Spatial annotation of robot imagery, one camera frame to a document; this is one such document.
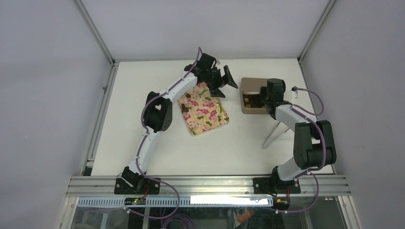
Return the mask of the gold box lid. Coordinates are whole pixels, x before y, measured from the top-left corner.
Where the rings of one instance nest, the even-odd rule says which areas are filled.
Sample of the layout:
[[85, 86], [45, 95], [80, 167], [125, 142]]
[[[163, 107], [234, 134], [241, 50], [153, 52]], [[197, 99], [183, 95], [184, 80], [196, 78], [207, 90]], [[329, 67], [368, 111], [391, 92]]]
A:
[[266, 78], [241, 78], [240, 92], [244, 95], [259, 95], [261, 87], [267, 85]]

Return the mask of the silver metal tongs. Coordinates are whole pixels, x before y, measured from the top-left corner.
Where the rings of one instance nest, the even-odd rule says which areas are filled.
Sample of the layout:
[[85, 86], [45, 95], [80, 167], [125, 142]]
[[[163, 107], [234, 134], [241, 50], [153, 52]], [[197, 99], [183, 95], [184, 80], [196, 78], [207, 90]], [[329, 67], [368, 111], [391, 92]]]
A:
[[267, 149], [271, 144], [281, 138], [290, 128], [285, 124], [278, 122], [276, 126], [270, 131], [262, 144], [262, 149]]

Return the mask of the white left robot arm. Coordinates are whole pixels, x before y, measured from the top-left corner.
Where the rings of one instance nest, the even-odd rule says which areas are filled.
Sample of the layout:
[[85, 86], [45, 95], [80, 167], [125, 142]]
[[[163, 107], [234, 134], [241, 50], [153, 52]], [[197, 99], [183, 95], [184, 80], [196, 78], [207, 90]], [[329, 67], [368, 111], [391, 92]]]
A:
[[226, 85], [238, 88], [228, 65], [220, 70], [216, 64], [216, 58], [206, 53], [199, 53], [192, 64], [184, 67], [174, 83], [159, 93], [149, 92], [140, 117], [143, 127], [141, 141], [131, 162], [124, 168], [120, 179], [123, 181], [122, 186], [125, 186], [132, 194], [140, 193], [150, 181], [159, 182], [159, 179], [147, 176], [148, 160], [159, 136], [172, 123], [173, 103], [200, 83], [205, 83], [210, 96], [217, 98], [225, 97], [220, 89]]

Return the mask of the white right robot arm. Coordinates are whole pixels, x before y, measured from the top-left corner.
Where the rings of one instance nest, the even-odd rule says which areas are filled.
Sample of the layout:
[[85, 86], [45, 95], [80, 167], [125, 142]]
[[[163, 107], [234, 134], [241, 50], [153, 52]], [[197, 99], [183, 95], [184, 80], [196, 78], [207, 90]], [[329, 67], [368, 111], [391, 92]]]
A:
[[311, 113], [284, 99], [284, 80], [271, 78], [260, 88], [267, 113], [294, 132], [293, 156], [273, 168], [270, 177], [255, 178], [254, 185], [271, 194], [286, 193], [298, 186], [298, 178], [319, 171], [337, 160], [332, 125], [327, 120], [314, 121]]

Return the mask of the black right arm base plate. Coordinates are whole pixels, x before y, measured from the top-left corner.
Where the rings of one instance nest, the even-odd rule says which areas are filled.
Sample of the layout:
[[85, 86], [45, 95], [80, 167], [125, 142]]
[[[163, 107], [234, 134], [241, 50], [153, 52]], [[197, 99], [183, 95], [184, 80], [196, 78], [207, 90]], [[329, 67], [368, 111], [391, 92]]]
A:
[[299, 182], [282, 181], [276, 177], [255, 177], [253, 178], [253, 188], [255, 194], [300, 194]]

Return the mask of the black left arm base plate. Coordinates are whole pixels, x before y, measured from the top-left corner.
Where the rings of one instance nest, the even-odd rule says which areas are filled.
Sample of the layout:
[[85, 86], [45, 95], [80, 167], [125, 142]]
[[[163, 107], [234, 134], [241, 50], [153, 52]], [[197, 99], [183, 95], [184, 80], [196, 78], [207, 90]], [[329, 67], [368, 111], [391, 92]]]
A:
[[160, 184], [148, 178], [142, 177], [136, 180], [135, 184], [130, 184], [123, 178], [117, 178], [114, 187], [114, 194], [116, 195], [144, 195], [144, 194], [157, 195], [160, 193]]

